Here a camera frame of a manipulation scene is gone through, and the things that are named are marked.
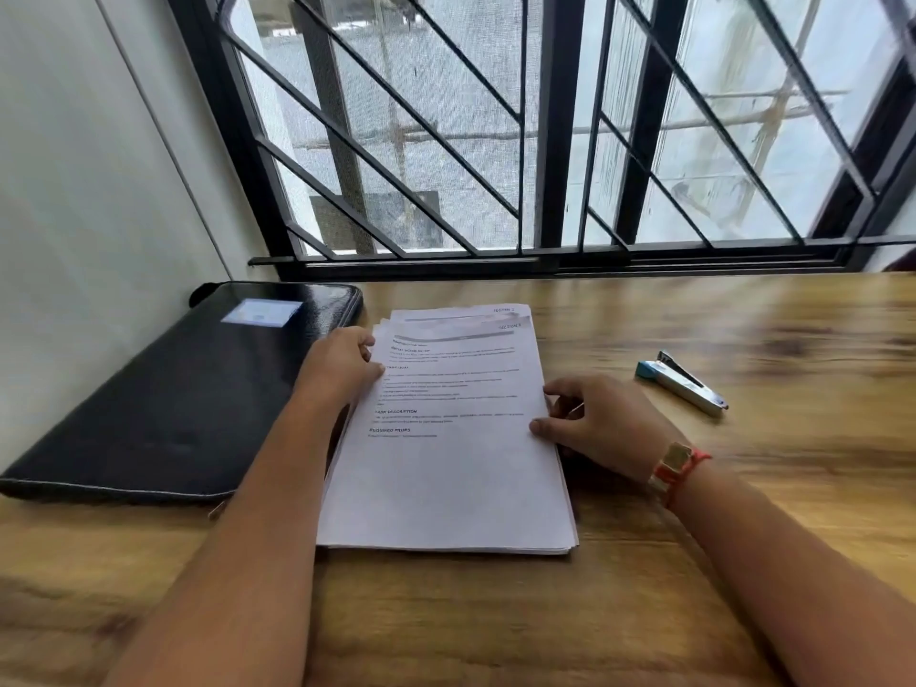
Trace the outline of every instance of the stack of papers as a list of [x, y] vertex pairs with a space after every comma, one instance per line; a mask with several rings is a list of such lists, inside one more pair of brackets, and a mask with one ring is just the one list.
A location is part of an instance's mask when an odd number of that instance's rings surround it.
[[564, 554], [578, 545], [547, 415], [531, 310], [394, 311], [373, 329], [385, 374], [351, 411], [318, 544]]

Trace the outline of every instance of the hand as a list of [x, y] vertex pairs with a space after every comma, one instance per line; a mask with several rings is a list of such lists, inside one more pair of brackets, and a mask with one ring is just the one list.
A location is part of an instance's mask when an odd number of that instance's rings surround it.
[[[587, 455], [599, 465], [646, 483], [677, 441], [690, 445], [638, 386], [606, 375], [558, 378], [544, 393], [560, 396], [551, 415], [535, 419], [532, 433]], [[578, 404], [585, 406], [566, 419]]]
[[327, 399], [340, 411], [385, 372], [382, 364], [370, 361], [366, 347], [373, 344], [375, 338], [359, 327], [338, 328], [315, 341], [302, 363], [293, 397]]

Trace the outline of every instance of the wristband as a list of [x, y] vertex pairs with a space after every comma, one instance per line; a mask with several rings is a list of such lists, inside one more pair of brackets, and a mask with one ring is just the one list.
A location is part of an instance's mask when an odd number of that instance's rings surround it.
[[674, 496], [690, 473], [693, 473], [693, 469], [712, 457], [709, 453], [682, 443], [672, 443], [648, 478], [648, 486], [664, 501], [665, 508], [671, 508]]

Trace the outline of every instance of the white label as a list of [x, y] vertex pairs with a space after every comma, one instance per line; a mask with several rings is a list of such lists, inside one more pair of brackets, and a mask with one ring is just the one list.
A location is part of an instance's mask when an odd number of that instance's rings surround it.
[[245, 299], [225, 318], [223, 323], [260, 325], [265, 328], [282, 328], [299, 310], [301, 301], [275, 301], [273, 299]]

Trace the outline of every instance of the wooden desk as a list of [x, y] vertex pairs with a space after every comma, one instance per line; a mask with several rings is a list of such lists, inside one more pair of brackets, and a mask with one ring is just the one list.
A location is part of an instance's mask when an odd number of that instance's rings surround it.
[[[368, 284], [395, 308], [531, 304], [547, 377], [627, 376], [670, 350], [731, 403], [683, 430], [805, 526], [916, 599], [916, 276]], [[320, 555], [312, 684], [778, 683], [676, 522], [567, 467], [565, 559]], [[200, 509], [0, 498], [0, 685], [90, 685], [210, 529]]]

